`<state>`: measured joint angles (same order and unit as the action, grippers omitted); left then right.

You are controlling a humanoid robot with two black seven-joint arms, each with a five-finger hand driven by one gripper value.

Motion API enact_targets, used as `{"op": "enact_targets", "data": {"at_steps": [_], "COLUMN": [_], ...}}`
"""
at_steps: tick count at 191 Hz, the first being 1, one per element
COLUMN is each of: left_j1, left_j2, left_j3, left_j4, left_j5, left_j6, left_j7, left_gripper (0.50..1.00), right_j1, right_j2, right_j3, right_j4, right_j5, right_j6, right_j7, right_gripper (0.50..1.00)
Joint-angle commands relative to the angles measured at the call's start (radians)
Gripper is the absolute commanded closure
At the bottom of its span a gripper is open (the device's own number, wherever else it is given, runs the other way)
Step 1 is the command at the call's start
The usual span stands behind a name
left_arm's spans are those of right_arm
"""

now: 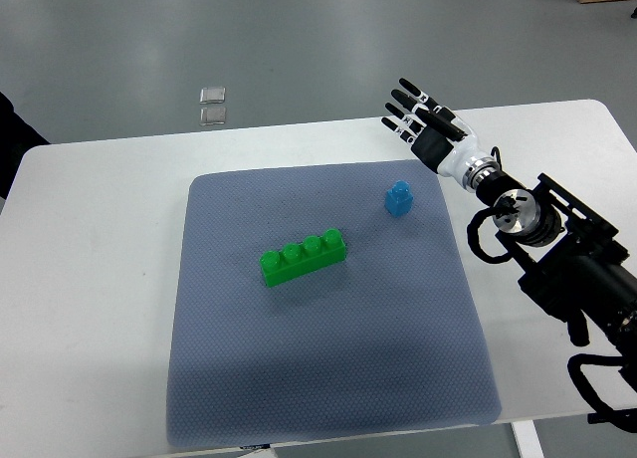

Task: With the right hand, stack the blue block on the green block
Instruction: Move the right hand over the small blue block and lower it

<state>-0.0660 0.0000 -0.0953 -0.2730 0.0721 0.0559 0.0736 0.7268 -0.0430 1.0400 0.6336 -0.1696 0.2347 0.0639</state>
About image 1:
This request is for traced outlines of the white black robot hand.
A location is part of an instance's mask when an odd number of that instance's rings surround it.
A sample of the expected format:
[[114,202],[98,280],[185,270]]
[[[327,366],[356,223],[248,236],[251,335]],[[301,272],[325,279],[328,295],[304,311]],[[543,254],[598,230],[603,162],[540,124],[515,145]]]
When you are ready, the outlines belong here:
[[409,80],[401,78],[391,96],[382,124],[434,173],[474,192],[482,180],[501,169],[497,159],[482,150],[467,123]]

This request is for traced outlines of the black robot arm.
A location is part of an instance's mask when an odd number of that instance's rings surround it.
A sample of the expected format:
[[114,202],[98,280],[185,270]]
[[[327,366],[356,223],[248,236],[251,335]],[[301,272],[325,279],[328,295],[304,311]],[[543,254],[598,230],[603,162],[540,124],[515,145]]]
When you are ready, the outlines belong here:
[[623,266],[629,253],[616,241],[617,229],[545,174],[533,189],[521,185],[503,172],[497,148],[469,171],[486,206],[467,227],[470,250],[488,264],[515,260],[524,271],[520,289],[566,324],[574,345],[589,344],[589,324],[604,332],[618,354],[580,352],[567,371],[593,410],[589,422],[635,432],[635,409],[612,408],[584,373],[588,366],[615,367],[636,385],[636,278]]

